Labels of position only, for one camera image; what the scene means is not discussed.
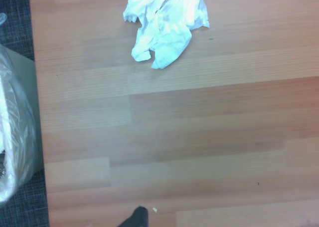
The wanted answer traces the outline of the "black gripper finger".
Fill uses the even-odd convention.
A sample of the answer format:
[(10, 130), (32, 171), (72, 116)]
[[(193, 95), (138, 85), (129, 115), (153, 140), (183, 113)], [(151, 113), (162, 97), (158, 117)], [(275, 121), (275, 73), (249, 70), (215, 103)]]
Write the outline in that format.
[(149, 212), (148, 209), (142, 206), (137, 207), (132, 215), (125, 219), (119, 227), (148, 227)]

